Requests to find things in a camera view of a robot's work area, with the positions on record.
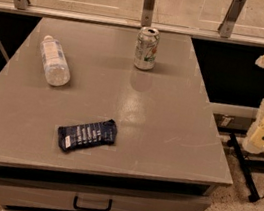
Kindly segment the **clear plastic water bottle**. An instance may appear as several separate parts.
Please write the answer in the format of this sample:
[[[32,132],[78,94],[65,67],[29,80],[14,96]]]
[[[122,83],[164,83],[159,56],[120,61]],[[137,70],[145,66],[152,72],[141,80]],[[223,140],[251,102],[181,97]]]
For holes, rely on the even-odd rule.
[[[47,83],[53,87],[67,84],[70,71],[61,43],[51,35],[45,36],[40,43],[40,52]]]

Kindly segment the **black metal stand leg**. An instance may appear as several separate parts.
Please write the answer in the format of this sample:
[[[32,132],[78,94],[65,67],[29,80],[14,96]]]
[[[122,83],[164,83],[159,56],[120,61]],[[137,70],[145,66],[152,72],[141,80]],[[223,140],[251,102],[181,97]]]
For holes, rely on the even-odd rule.
[[[242,154],[242,150],[240,149],[240,146],[237,142],[237,138],[235,136],[235,134],[231,133],[229,134],[230,140],[227,141],[227,145],[229,147],[232,147],[234,149],[234,153],[236,154],[236,157],[239,161],[239,165],[241,167],[241,171],[244,175],[245,178],[245,183],[247,186],[247,189],[250,191],[250,195],[248,196],[248,200],[250,201],[250,203],[254,203],[257,202],[258,200],[260,200],[260,196],[259,193],[257,192],[256,186],[254,184],[253,178],[252,178],[252,174],[250,172],[250,169],[248,168],[248,166],[245,163],[245,158]]]

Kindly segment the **silver soda can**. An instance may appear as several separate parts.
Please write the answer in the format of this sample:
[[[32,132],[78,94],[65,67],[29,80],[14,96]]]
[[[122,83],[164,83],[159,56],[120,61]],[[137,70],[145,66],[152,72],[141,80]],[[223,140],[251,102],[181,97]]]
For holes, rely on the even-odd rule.
[[[134,65],[141,70],[154,68],[160,33],[156,28],[143,27],[136,40]]]

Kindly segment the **grey drawer cabinet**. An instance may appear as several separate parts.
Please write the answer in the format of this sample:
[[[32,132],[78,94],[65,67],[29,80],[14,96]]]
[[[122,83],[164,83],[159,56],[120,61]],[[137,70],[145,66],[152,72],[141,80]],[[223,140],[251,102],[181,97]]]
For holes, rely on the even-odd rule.
[[[232,178],[191,39],[43,19],[0,73],[3,211],[205,211]]]

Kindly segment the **horizontal metal railing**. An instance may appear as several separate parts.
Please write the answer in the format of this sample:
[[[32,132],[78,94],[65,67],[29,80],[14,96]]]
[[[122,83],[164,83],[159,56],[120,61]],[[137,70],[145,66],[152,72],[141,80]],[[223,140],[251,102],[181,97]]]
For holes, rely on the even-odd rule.
[[[65,19],[70,21],[82,21],[87,23],[99,23],[104,25],[116,25],[116,26],[122,26],[127,28],[133,28],[133,29],[139,29],[141,28],[139,21],[134,20],[128,20],[117,18],[117,17],[111,17],[111,16],[100,16],[100,15],[94,15],[94,14],[88,14],[88,13],[77,13],[77,12],[71,12],[66,10],[60,10],[60,9],[48,9],[43,7],[37,7],[37,6],[31,6],[29,5],[26,7],[26,9],[20,10],[16,9],[13,3],[9,2],[0,2],[0,12],[8,12],[13,14],[19,14],[19,15],[30,15],[30,16],[36,16],[36,17],[47,17],[47,18],[53,18],[53,19]],[[152,24],[153,27],[156,29],[159,29],[161,32],[167,32],[167,33],[173,33],[173,34],[184,34],[189,35],[191,38],[195,39],[201,39],[201,40],[212,40],[212,41],[218,41],[218,42],[224,42],[224,43],[235,43],[235,44],[241,44],[241,45],[247,45],[247,46],[258,46],[258,47],[264,47],[264,37],[253,37],[248,35],[242,35],[242,34],[236,34],[233,33],[230,37],[224,38],[221,37],[218,31],[214,30],[202,30],[202,29],[196,29],[191,27],[185,27],[185,26],[174,26],[174,25],[168,25],[168,24],[162,24],[154,22]]]

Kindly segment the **dark blue snack packet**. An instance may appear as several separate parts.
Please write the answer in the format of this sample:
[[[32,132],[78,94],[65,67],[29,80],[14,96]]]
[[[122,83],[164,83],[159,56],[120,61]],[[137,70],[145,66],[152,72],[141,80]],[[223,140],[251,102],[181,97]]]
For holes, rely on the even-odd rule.
[[[113,119],[95,123],[58,127],[58,145],[62,151],[101,145],[113,145],[116,142],[117,126]]]

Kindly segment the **right metal rail bracket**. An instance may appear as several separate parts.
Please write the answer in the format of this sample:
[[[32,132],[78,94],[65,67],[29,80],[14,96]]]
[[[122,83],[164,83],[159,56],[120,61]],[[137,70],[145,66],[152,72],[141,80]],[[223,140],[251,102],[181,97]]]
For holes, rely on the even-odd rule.
[[[247,0],[232,0],[228,11],[225,14],[225,18],[217,29],[220,37],[230,38],[232,31],[234,30],[234,25],[241,14],[241,11]]]

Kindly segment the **middle metal rail bracket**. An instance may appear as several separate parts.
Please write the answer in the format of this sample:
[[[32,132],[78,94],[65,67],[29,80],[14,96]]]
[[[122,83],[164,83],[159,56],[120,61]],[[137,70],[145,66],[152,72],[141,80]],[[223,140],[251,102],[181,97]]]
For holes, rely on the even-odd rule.
[[[143,0],[143,11],[141,17],[142,26],[151,26],[156,0]]]

